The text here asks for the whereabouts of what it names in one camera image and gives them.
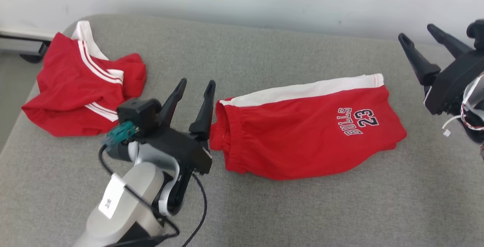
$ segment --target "white wall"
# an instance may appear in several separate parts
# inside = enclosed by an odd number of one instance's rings
[[[52,35],[95,13],[182,16],[217,23],[432,42],[427,23],[458,38],[484,0],[0,0],[0,30]]]

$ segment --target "gray fabric surface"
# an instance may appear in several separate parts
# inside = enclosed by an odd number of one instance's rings
[[[483,246],[484,163],[458,123],[431,116],[398,42],[258,30],[145,16],[92,16],[95,41],[111,59],[138,52],[147,64],[142,97],[164,101],[188,85],[173,126],[195,119],[210,79],[217,99],[280,85],[383,73],[390,104],[408,137],[352,171],[276,182],[224,168],[214,152],[205,224],[190,246]],[[67,29],[70,35],[74,26]],[[447,65],[443,47],[419,46]],[[31,97],[38,93],[34,88]],[[102,198],[109,176],[98,163],[99,137],[55,138],[24,114],[0,155],[0,245],[70,246]],[[110,160],[121,174],[129,163]],[[191,182],[175,217],[180,246],[203,210]]]

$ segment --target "white label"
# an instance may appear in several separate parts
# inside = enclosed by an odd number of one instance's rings
[[[118,207],[119,199],[121,199],[121,195],[124,192],[125,185],[126,182],[119,175],[113,173],[98,207],[99,211],[107,218],[111,219],[113,217],[114,211]]]

